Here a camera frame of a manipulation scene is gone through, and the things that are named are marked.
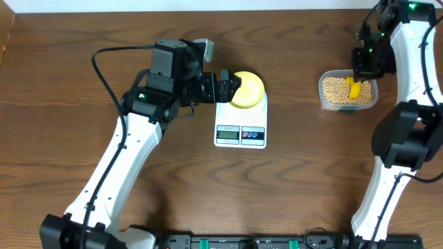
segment wood grain surface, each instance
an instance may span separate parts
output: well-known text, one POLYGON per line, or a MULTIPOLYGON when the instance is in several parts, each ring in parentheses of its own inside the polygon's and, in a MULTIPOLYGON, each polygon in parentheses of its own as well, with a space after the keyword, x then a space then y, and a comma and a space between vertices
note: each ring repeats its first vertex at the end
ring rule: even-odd
MULTIPOLYGON (((370 139, 395 105, 397 78, 379 101, 346 114, 320 110, 318 79, 350 68, 365 10, 18 15, 0 68, 0 248, 40 248, 39 226, 62 215, 95 169, 117 113, 91 65, 95 49, 158 37, 215 43, 205 71, 257 73, 269 97, 264 150, 213 145, 215 105, 177 119, 129 195, 121 228, 136 223, 195 234, 349 232, 374 167, 370 139)), ((435 57, 443 79, 443 32, 435 57)), ((149 51, 98 63, 117 96, 150 65, 149 51)), ((443 153, 418 173, 443 168, 443 153)), ((389 233, 420 234, 443 248, 443 183, 411 182, 389 233)))
POLYGON ((8 42, 9 34, 14 23, 14 13, 6 5, 6 3, 0 1, 0 66, 3 58, 3 53, 6 49, 6 43, 8 42))

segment plastic container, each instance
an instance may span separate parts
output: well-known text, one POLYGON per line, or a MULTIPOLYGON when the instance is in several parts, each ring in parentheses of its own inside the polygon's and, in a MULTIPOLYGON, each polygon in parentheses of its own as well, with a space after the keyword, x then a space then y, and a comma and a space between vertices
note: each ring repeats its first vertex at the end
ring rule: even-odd
POLYGON ((372 101, 369 104, 333 104, 329 102, 326 97, 325 93, 323 92, 323 80, 325 80, 326 77, 340 77, 340 78, 347 78, 347 77, 354 77, 354 71, 352 70, 333 70, 328 71, 325 74, 323 74, 318 81, 318 92, 320 93, 320 101, 321 101, 321 109, 324 110, 332 110, 332 111, 338 111, 338 110, 345 110, 345 111, 356 111, 361 109, 367 109, 377 102, 379 99, 379 90, 377 88, 377 82, 375 80, 369 80, 369 83, 371 84, 371 96, 372 101))

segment black mount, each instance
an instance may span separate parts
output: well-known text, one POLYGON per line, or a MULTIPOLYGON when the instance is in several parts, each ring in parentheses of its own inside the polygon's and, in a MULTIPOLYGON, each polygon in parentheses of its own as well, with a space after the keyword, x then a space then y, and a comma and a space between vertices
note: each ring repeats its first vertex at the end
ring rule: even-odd
MULTIPOLYGON (((82 224, 71 221, 71 214, 62 218, 48 214, 40 226, 40 239, 44 249, 80 248, 82 224)), ((97 223, 89 228, 87 249, 121 249, 126 248, 124 242, 105 232, 105 226, 97 223)))
POLYGON ((423 249, 422 238, 418 236, 388 236, 386 240, 372 244, 361 237, 351 237, 348 249, 423 249))
POLYGON ((386 168, 398 165, 413 171, 421 169, 442 144, 443 119, 435 107, 419 105, 416 100, 400 102, 372 135, 372 152, 380 156, 386 168))
POLYGON ((151 69, 141 71, 131 89, 122 96, 123 113, 146 116, 150 122, 160 123, 165 133, 168 124, 177 117, 179 107, 230 102, 242 80, 227 70, 221 71, 220 81, 215 73, 204 73, 204 55, 211 48, 201 40, 194 43, 184 39, 158 39, 151 69), (145 76, 146 85, 138 86, 145 76))

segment black cable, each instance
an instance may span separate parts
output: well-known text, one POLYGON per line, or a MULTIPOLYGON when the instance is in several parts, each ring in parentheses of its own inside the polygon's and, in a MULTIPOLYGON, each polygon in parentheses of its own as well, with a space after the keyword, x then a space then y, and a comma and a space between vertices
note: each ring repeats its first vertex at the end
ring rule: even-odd
POLYGON ((192 117, 195 114, 195 107, 194 107, 193 104, 189 104, 189 107, 191 108, 192 113, 188 113, 188 114, 186 114, 184 116, 180 116, 178 118, 190 118, 190 117, 192 117))
POLYGON ((369 11, 368 15, 366 16, 365 20, 363 21, 363 23, 361 24, 361 30, 363 30, 363 27, 365 26, 366 22, 368 22, 369 17, 371 17, 372 13, 374 13, 374 11, 380 6, 380 2, 383 0, 380 0, 374 7, 372 7, 372 9, 369 11))
POLYGON ((326 249, 334 249, 334 248, 335 248, 335 246, 336 246, 335 239, 332 238, 331 234, 330 234, 326 229, 324 229, 324 228, 322 228, 322 227, 311 228, 311 229, 309 229, 309 231, 307 231, 307 233, 306 233, 305 236, 303 237, 303 243, 304 243, 304 245, 305 245, 306 247, 308 247, 309 249, 315 249, 315 248, 311 247, 311 246, 307 243, 307 236, 308 236, 308 234, 309 234, 311 231, 313 231, 313 230, 323 230, 323 231, 327 234, 327 236, 329 236, 329 238, 331 238, 331 240, 332 240, 332 242, 334 243, 334 245, 333 245, 331 248, 326 248, 326 249))
POLYGON ((98 53, 105 52, 105 51, 130 50, 130 49, 149 49, 149 48, 153 48, 153 47, 154 46, 125 46, 125 47, 115 47, 115 48, 102 48, 102 49, 99 49, 99 50, 95 51, 94 54, 92 55, 92 66, 96 70, 96 73, 97 73, 98 77, 100 78, 100 80, 102 81, 102 83, 105 86, 106 90, 108 91, 109 95, 111 96, 112 101, 116 105, 118 116, 120 117, 120 121, 122 123, 123 135, 122 135, 122 140, 120 141, 120 144, 118 144, 116 153, 114 154, 114 156, 112 157, 111 161, 109 162, 106 170, 103 172, 102 177, 98 181, 97 186, 96 186, 96 188, 94 189, 94 191, 93 191, 93 193, 91 195, 91 199, 89 199, 89 202, 87 203, 87 208, 86 208, 86 212, 84 214, 84 219, 83 219, 83 224, 82 224, 82 233, 80 235, 80 248, 81 249, 85 249, 86 248, 86 232, 87 232, 87 228, 88 228, 89 216, 91 215, 92 207, 94 206, 94 201, 96 200, 98 191, 100 190, 100 187, 102 186, 103 182, 105 181, 109 171, 111 171, 112 165, 116 162, 118 155, 120 154, 120 152, 122 151, 123 147, 125 146, 126 135, 127 135, 127 132, 126 132, 126 130, 127 130, 126 122, 125 122, 125 117, 123 115, 122 109, 120 108, 120 104, 118 103, 118 100, 117 100, 114 92, 112 91, 111 87, 108 85, 108 83, 106 82, 106 80, 103 77, 102 73, 98 69, 98 66, 96 64, 96 56, 97 56, 98 53))
POLYGON ((424 86, 426 88, 426 93, 428 94, 429 99, 431 100, 432 104, 435 107, 435 111, 439 115, 439 117, 443 117, 442 111, 440 110, 440 106, 435 101, 434 96, 431 93, 431 87, 429 86, 429 79, 428 79, 428 71, 426 69, 426 60, 425 60, 425 50, 428 43, 426 42, 429 33, 432 31, 434 27, 436 27, 437 24, 440 23, 440 21, 443 19, 443 16, 440 17, 434 24, 431 24, 428 28, 428 30, 424 33, 422 44, 420 44, 421 52, 422 52, 422 70, 423 70, 423 80, 424 80, 424 86))
POLYGON ((150 70, 148 68, 138 72, 136 78, 134 79, 134 82, 132 82, 132 87, 137 87, 141 79, 143 79, 143 77, 145 77, 145 75, 147 75, 149 72, 150 70))
POLYGON ((439 180, 441 180, 441 179, 443 178, 443 172, 440 173, 438 176, 436 176, 436 177, 434 177, 434 178, 431 178, 431 179, 423 179, 423 178, 420 178, 420 177, 417 177, 417 176, 413 176, 413 175, 411 175, 411 174, 407 174, 407 173, 400 173, 400 174, 395 178, 394 185, 393 185, 393 187, 392 187, 392 189, 391 189, 391 191, 390 191, 390 193, 389 193, 389 195, 388 195, 388 198, 386 199, 386 202, 385 202, 385 205, 383 206, 383 209, 381 210, 381 214, 380 214, 380 216, 379 216, 379 220, 377 221, 377 224, 376 224, 376 226, 375 226, 374 233, 372 234, 372 238, 371 238, 370 246, 368 247, 369 249, 372 248, 372 244, 374 243, 374 241, 375 241, 375 237, 377 236, 377 233, 378 233, 379 228, 380 228, 381 220, 383 220, 383 217, 384 217, 384 215, 385 215, 386 210, 388 209, 389 202, 390 202, 390 200, 391 200, 391 198, 392 198, 392 195, 394 194, 395 190, 397 189, 397 186, 398 186, 398 184, 400 183, 400 179, 402 178, 402 176, 409 177, 409 178, 411 178, 411 179, 414 179, 414 180, 416 180, 416 181, 419 181, 420 183, 435 183, 435 182, 437 182, 437 181, 439 181, 439 180))

